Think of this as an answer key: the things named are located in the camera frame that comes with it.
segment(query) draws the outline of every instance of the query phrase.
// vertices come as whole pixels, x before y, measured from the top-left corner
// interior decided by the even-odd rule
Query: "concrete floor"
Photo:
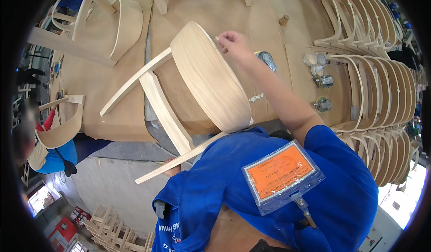
[[[33,67],[38,66],[44,70],[48,69],[46,72],[49,74],[47,59],[35,59]],[[48,102],[47,92],[43,88],[38,89],[37,96],[42,103]],[[160,127],[157,128],[157,121],[154,121],[156,117],[151,115],[150,111],[152,109],[146,105],[147,129],[158,140],[159,145],[152,142],[112,142],[79,163],[78,173],[71,177],[65,177],[63,172],[41,175],[48,187],[61,191],[72,206],[79,206],[91,214],[99,204],[105,208],[113,206],[113,210],[118,212],[125,225],[133,228],[138,236],[144,239],[149,232],[154,231],[157,221],[151,202],[164,187],[168,177],[161,174],[140,185],[134,180],[157,169],[159,165],[154,162],[165,161],[172,157],[170,153],[179,155],[166,132]],[[257,125],[264,127],[268,133],[284,129],[279,120]],[[197,146],[207,139],[207,135],[194,135],[192,139]],[[190,165],[186,163],[183,163],[182,167],[183,170],[190,169]]]

